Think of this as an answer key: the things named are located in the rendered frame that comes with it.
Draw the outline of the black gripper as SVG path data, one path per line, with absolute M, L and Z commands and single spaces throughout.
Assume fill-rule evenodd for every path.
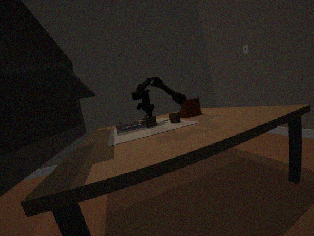
M 142 110 L 146 112 L 147 116 L 149 114 L 149 117 L 152 116 L 152 112 L 153 112 L 153 108 L 154 105 L 153 104 L 150 104 L 150 99 L 149 98 L 145 98 L 145 99 L 142 99 L 142 101 L 145 103 L 145 107 L 142 107 Z

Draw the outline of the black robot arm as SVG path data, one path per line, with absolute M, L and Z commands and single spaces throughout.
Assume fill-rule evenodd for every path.
M 154 82 L 152 84 L 150 84 L 151 81 L 154 81 Z M 147 80 L 143 84 L 139 84 L 137 86 L 136 92 L 131 92 L 132 99 L 133 100 L 139 100 L 139 99 L 149 98 L 148 92 L 150 92 L 150 90 L 148 90 L 148 89 L 144 90 L 148 85 L 156 86 L 158 88 L 163 89 L 169 95 L 172 96 L 172 99 L 175 102 L 177 102 L 181 106 L 183 105 L 184 101 L 187 98 L 182 93 L 175 92 L 171 88 L 169 88 L 168 86 L 165 86 L 160 78 L 152 77 L 152 78 L 147 78 Z M 142 103 L 138 104 L 137 109 L 140 110 L 142 107 L 145 107 L 145 106 L 146 106 L 145 103 L 142 101 Z

